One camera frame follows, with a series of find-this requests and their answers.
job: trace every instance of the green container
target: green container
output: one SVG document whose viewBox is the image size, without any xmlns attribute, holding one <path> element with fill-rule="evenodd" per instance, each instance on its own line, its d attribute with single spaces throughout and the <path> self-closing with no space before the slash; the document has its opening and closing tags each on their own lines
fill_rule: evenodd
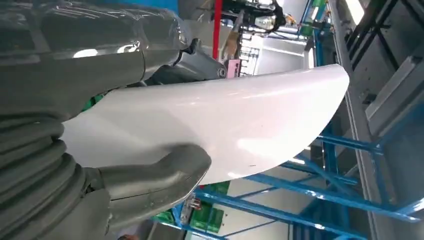
<svg viewBox="0 0 424 240">
<path fill-rule="evenodd" d="M 313 32 L 314 32 L 314 29 L 308 25 L 303 25 L 300 28 L 300 35 L 303 35 L 303 36 L 312 36 Z"/>
<path fill-rule="evenodd" d="M 326 4 L 326 0 L 313 0 L 312 7 L 320 7 L 324 4 Z"/>
<path fill-rule="evenodd" d="M 230 181 L 223 181 L 214 184 L 205 185 L 204 189 L 209 192 L 215 192 L 222 195 L 227 195 Z"/>
<path fill-rule="evenodd" d="M 223 210 L 216 209 L 207 202 L 202 202 L 201 209 L 193 211 L 190 226 L 200 230 L 207 228 L 208 232 L 218 233 L 223 222 L 223 216 Z"/>
<path fill-rule="evenodd" d="M 158 215 L 154 216 L 153 219 L 162 223 L 167 223 L 172 225 L 175 222 L 172 212 L 170 210 L 159 213 Z"/>
</svg>

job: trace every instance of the white car part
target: white car part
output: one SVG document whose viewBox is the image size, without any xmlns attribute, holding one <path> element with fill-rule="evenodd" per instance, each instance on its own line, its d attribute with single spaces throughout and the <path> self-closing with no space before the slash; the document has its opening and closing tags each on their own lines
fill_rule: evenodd
<svg viewBox="0 0 424 240">
<path fill-rule="evenodd" d="M 197 144 L 212 164 L 200 184 L 242 178 L 293 158 L 324 129 L 349 85 L 340 65 L 113 90 L 64 123 L 83 167 L 152 164 Z"/>
</svg>

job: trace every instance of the glossy white surface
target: glossy white surface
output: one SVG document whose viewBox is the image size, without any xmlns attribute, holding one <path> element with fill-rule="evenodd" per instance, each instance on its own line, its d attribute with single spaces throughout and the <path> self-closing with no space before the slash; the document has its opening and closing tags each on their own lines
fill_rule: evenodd
<svg viewBox="0 0 424 240">
<path fill-rule="evenodd" d="M 349 84 L 339 65 L 110 92 L 65 122 L 68 152 L 86 167 L 150 164 L 195 143 L 212 158 L 201 184 L 263 172 L 308 146 Z"/>
</svg>

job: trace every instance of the blue steel beam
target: blue steel beam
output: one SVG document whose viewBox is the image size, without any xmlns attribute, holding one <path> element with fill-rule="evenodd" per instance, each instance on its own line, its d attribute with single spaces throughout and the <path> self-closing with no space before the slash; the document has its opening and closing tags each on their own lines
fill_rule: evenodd
<svg viewBox="0 0 424 240">
<path fill-rule="evenodd" d="M 355 174 L 357 171 L 358 171 L 358 165 L 355 165 L 349 171 L 347 171 L 347 173 L 344 176 L 345 177 L 351 176 L 351 175 Z M 327 186 L 326 190 L 333 191 L 334 190 L 334 185 L 333 184 L 330 184 L 329 186 Z M 320 204 L 320 199 L 318 199 L 318 198 L 317 199 L 314 199 L 311 203 L 309 203 L 308 206 L 306 206 L 300 212 L 300 215 L 302 215 L 302 216 L 307 215 L 310 211 L 313 211 L 319 204 Z"/>
<path fill-rule="evenodd" d="M 304 21 L 306 20 L 306 17 L 308 16 L 309 9 L 311 9 L 311 6 L 312 6 L 312 2 L 313 2 L 313 0 L 307 0 L 306 1 L 305 9 L 303 11 L 302 17 L 300 18 L 299 27 L 297 28 L 297 35 L 299 35 L 299 33 L 301 31 L 301 26 L 304 23 Z"/>
<path fill-rule="evenodd" d="M 291 162 L 285 162 L 285 163 L 281 164 L 280 167 L 292 169 L 292 170 L 296 170 L 296 171 L 300 171 L 300 172 L 308 173 L 308 174 L 312 174 L 312 175 L 318 175 L 317 172 L 315 172 L 314 170 L 310 169 L 307 166 L 294 164 L 294 163 L 291 163 Z M 349 185 L 358 184 L 358 180 L 354 177 L 340 176 L 340 175 L 333 175 L 333 177 L 342 181 L 345 184 L 349 184 Z"/>
<path fill-rule="evenodd" d="M 239 231 L 228 233 L 228 234 L 224 235 L 223 237 L 224 238 L 227 238 L 229 236 L 233 236 L 233 235 L 236 235 L 236 234 L 244 233 L 244 232 L 247 232 L 247 231 L 252 230 L 252 229 L 257 229 L 257 228 L 260 228 L 260 227 L 263 227 L 263 226 L 266 226 L 266 225 L 273 224 L 275 222 L 277 222 L 277 220 L 268 221 L 268 222 L 265 222 L 265 223 L 262 223 L 262 224 L 259 224 L 259 225 L 256 225 L 256 226 L 251 226 L 251 227 L 248 227 L 248 228 L 239 230 Z"/>
<path fill-rule="evenodd" d="M 299 154 L 296 156 L 298 159 L 303 160 L 305 162 L 305 165 L 310 167 L 312 170 L 314 170 L 316 173 L 321 175 L 324 179 L 328 180 L 330 183 L 334 184 L 334 186 L 339 189 L 341 192 L 344 192 L 346 194 L 355 196 L 358 195 L 356 192 L 345 186 L 342 182 L 340 182 L 338 179 L 334 177 L 333 174 L 327 173 L 324 171 L 321 167 L 313 163 L 311 160 L 309 160 L 307 157 Z"/>
<path fill-rule="evenodd" d="M 344 146 L 346 148 L 355 149 L 355 150 L 356 149 L 365 150 L 368 152 L 373 152 L 378 155 L 383 155 L 383 151 L 380 148 L 376 147 L 374 144 L 369 142 L 357 141 L 357 140 L 353 140 L 353 139 L 349 139 L 349 138 L 345 138 L 341 136 L 333 136 L 329 134 L 319 135 L 318 137 L 316 137 L 316 139 L 322 142 L 329 143 L 329 144 L 340 145 L 340 146 Z"/>
<path fill-rule="evenodd" d="M 175 207 L 171 208 L 171 212 L 172 212 L 172 216 L 175 220 L 175 224 L 178 227 L 181 227 L 181 215 L 180 215 L 181 210 L 177 209 L 177 207 L 175 206 Z"/>
<path fill-rule="evenodd" d="M 402 213 L 395 212 L 393 209 L 388 209 L 387 207 L 381 206 L 374 202 L 370 202 L 360 197 L 348 196 L 345 194 L 340 194 L 338 192 L 332 192 L 325 189 L 304 185 L 301 183 L 291 182 L 284 179 L 279 179 L 276 177 L 264 175 L 264 174 L 255 174 L 251 176 L 244 177 L 245 179 L 255 181 L 262 184 L 271 185 L 274 187 L 279 187 L 282 189 L 291 190 L 301 194 L 305 194 L 314 198 L 321 200 L 326 200 L 352 208 L 362 209 L 365 211 L 376 212 L 378 214 L 386 215 L 395 219 L 416 223 L 420 219 L 416 217 L 407 216 Z"/>
<path fill-rule="evenodd" d="M 344 229 L 334 224 L 324 223 L 321 221 L 314 221 L 313 219 L 302 217 L 293 213 L 285 212 L 282 210 L 278 210 L 275 208 L 267 207 L 264 205 L 260 205 L 253 202 L 248 202 L 245 200 L 241 200 L 235 197 L 215 193 L 215 192 L 205 192 L 201 189 L 195 190 L 196 198 L 199 198 L 203 201 L 212 203 L 212 204 L 220 204 L 224 206 L 228 206 L 235 209 L 240 209 L 242 211 L 250 212 L 255 215 L 265 216 L 266 218 L 286 221 L 286 222 L 294 222 L 302 225 L 314 227 L 320 230 L 329 231 L 338 235 L 348 236 L 354 239 L 363 239 L 366 237 L 360 234 L 359 232 Z"/>
</svg>

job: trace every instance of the blue rack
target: blue rack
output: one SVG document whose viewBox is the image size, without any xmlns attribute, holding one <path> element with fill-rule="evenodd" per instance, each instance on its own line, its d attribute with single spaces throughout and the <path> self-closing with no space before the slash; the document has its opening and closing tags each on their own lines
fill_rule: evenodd
<svg viewBox="0 0 424 240">
<path fill-rule="evenodd" d="M 310 4 L 311 1 L 308 1 L 302 20 L 308 14 L 308 6 Z M 328 7 L 330 10 L 335 10 L 335 6 L 336 0 L 328 1 Z M 338 31 L 338 29 L 341 28 L 339 26 L 340 21 L 337 11 L 331 12 L 331 18 L 335 23 L 334 41 L 338 61 L 345 68 L 348 74 L 351 75 L 352 65 L 347 53 L 346 43 L 344 42 L 343 33 Z M 318 38 L 319 34 L 320 33 L 317 30 L 314 32 L 316 66 L 324 64 L 322 46 Z M 369 224 L 372 238 L 375 236 L 381 237 L 390 234 L 390 231 L 387 231 L 385 235 L 384 230 L 379 229 L 379 226 L 384 223 L 384 220 L 382 220 L 380 216 L 387 216 L 410 223 L 420 221 L 419 218 L 414 216 L 414 213 L 424 209 L 424 197 L 402 206 L 390 204 L 388 194 L 386 193 L 386 186 L 382 180 L 380 161 L 377 161 L 376 158 L 377 156 L 380 159 L 384 157 L 384 144 L 388 141 L 388 139 L 394 136 L 397 131 L 400 131 L 405 125 L 407 125 L 412 118 L 424 117 L 424 103 L 416 105 L 415 108 L 403 118 L 403 120 L 393 126 L 383 137 L 376 142 L 372 142 L 367 119 L 365 118 L 361 104 L 357 102 L 356 98 L 352 97 L 355 96 L 355 93 L 355 89 L 353 87 L 349 87 L 345 97 L 354 139 L 333 135 L 331 122 L 316 139 L 322 142 L 325 169 L 316 165 L 303 155 L 298 155 L 297 158 L 303 160 L 305 164 L 286 162 L 280 167 L 308 173 L 309 176 L 304 179 L 288 181 L 259 173 L 247 176 L 245 179 L 267 184 L 270 187 L 239 196 L 223 195 L 200 188 L 197 188 L 194 191 L 196 198 L 199 198 L 202 201 L 262 216 L 268 218 L 268 222 L 219 236 L 212 234 L 207 230 L 199 230 L 192 228 L 187 224 L 181 224 L 179 221 L 181 208 L 177 206 L 172 209 L 172 213 L 176 221 L 176 226 L 173 227 L 190 231 L 195 235 L 203 236 L 205 238 L 224 240 L 242 232 L 260 228 L 275 222 L 281 222 L 292 226 L 292 228 L 288 228 L 289 232 L 287 239 L 292 238 L 293 240 L 302 240 L 307 236 L 308 239 L 313 240 L 316 238 L 342 240 L 367 239 L 363 233 L 350 228 L 348 207 L 369 212 L 368 217 L 370 219 Z M 358 164 L 345 175 L 341 175 L 338 169 L 335 151 L 336 145 L 354 149 L 356 151 Z M 359 172 L 361 180 L 366 179 L 366 181 L 361 181 L 363 194 L 359 194 L 351 188 L 351 186 L 355 186 L 360 182 L 358 179 L 352 177 L 357 172 Z M 325 189 L 306 184 L 306 182 L 310 179 L 318 177 L 326 180 L 327 186 Z M 369 186 L 370 182 L 375 183 L 376 189 Z M 299 214 L 293 214 L 244 200 L 246 197 L 268 193 L 278 189 L 291 190 L 314 197 L 315 199 Z"/>
<path fill-rule="evenodd" d="M 401 130 L 402 126 L 405 126 L 407 122 L 412 119 L 411 116 L 424 116 L 424 104 L 422 103 L 417 105 L 409 113 L 409 115 L 404 118 L 404 120 L 397 123 L 397 125 L 395 125 L 392 130 L 389 131 L 382 139 L 386 140 L 386 136 L 393 136 L 395 131 Z M 326 140 L 327 137 L 329 137 L 337 143 L 343 143 L 341 144 L 341 146 L 344 146 L 344 144 L 350 144 L 352 146 L 372 146 L 367 148 L 367 150 L 365 150 L 363 147 L 358 147 L 358 149 L 363 151 L 369 151 L 371 153 L 373 153 L 374 150 L 376 150 L 376 152 L 378 152 L 379 154 L 381 154 L 382 152 L 381 148 L 383 147 L 383 145 L 381 144 L 381 142 L 366 143 L 358 142 L 357 140 L 349 141 L 346 138 L 337 137 L 333 135 L 325 135 L 324 133 L 328 131 L 329 127 L 327 127 L 323 131 L 323 134 L 317 139 Z M 290 162 L 286 162 L 281 165 L 282 168 L 288 168 L 312 174 L 311 176 L 308 176 L 298 181 L 288 181 L 285 179 L 279 179 L 258 173 L 255 175 L 247 176 L 245 177 L 245 179 L 267 184 L 272 187 L 246 193 L 240 196 L 227 196 L 200 188 L 194 191 L 196 198 L 199 198 L 203 201 L 209 202 L 211 204 L 223 205 L 240 211 L 245 211 L 251 214 L 262 216 L 270 219 L 269 222 L 242 229 L 224 236 L 219 236 L 216 234 L 209 233 L 207 231 L 192 228 L 189 225 L 181 225 L 181 223 L 179 222 L 180 213 L 177 210 L 177 206 L 172 210 L 172 213 L 176 219 L 176 227 L 209 239 L 224 240 L 227 239 L 227 237 L 229 236 L 256 229 L 271 223 L 282 222 L 289 225 L 293 225 L 292 236 L 295 240 L 304 239 L 306 233 L 308 234 L 309 239 L 314 239 L 313 236 L 318 235 L 321 235 L 321 237 L 325 236 L 324 239 L 367 239 L 365 235 L 349 228 L 350 224 L 347 207 L 358 208 L 411 223 L 420 221 L 419 218 L 414 217 L 412 214 L 424 208 L 424 198 L 418 199 L 404 206 L 394 206 L 388 203 L 371 202 L 359 196 L 356 192 L 352 191 L 349 188 L 349 185 L 356 185 L 358 183 L 358 180 L 349 175 L 356 172 L 358 168 L 354 167 L 345 176 L 339 175 L 337 170 L 337 159 L 334 151 L 334 146 L 334 143 L 324 142 L 323 144 L 326 160 L 325 171 L 320 166 L 316 165 L 315 163 L 313 163 L 302 155 L 298 155 L 297 158 L 305 161 L 305 165 L 294 164 Z M 375 173 L 376 175 L 380 174 L 378 170 L 375 170 Z M 312 178 L 316 178 L 318 176 L 328 181 L 328 186 L 326 189 L 312 187 L 307 184 L 304 184 L 304 182 Z M 300 214 L 293 214 L 279 209 L 274 209 L 271 207 L 243 200 L 243 198 L 246 197 L 267 193 L 277 189 L 287 189 L 294 192 L 302 193 L 314 197 L 315 200 L 312 201 Z M 323 201 L 328 201 L 335 204 L 326 205 L 325 209 L 322 209 L 322 207 L 320 206 L 323 205 Z"/>
</svg>

